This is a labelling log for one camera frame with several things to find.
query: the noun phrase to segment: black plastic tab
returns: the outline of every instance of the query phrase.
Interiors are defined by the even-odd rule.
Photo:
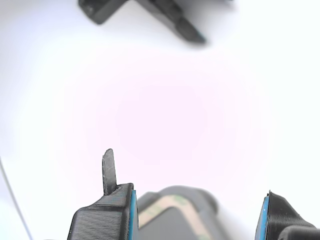
[[[127,0],[79,0],[79,6],[96,24],[103,24]]]
[[[74,214],[67,240],[128,240],[134,185],[117,185],[114,152],[102,157],[104,195]]]

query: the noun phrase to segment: black plastic bracket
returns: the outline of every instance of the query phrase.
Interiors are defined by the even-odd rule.
[[[127,0],[79,0],[79,6],[96,24],[103,24]],[[205,38],[185,18],[174,0],[136,0],[158,20],[188,42],[203,44]]]

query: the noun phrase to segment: blurry black object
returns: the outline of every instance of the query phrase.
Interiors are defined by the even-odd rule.
[[[127,0],[79,0],[79,6],[96,24],[103,24]],[[185,18],[184,11],[174,0],[136,0],[188,42],[203,44],[205,38]]]
[[[280,234],[279,240],[319,240],[320,229],[308,226],[288,226]]]
[[[207,191],[170,186],[138,199],[139,240],[230,240]]]

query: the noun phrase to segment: tan tape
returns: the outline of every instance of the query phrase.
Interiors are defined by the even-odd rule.
[[[168,208],[177,208],[181,211],[199,240],[213,240],[193,204],[180,195],[164,196],[139,213],[139,228],[142,228]]]

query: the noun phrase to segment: blue rubber pad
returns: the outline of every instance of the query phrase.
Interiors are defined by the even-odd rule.
[[[267,238],[268,206],[269,206],[269,196],[266,196],[263,201],[260,218],[255,231],[254,240],[266,240]]]
[[[138,239],[138,211],[136,190],[132,190],[128,240]]]

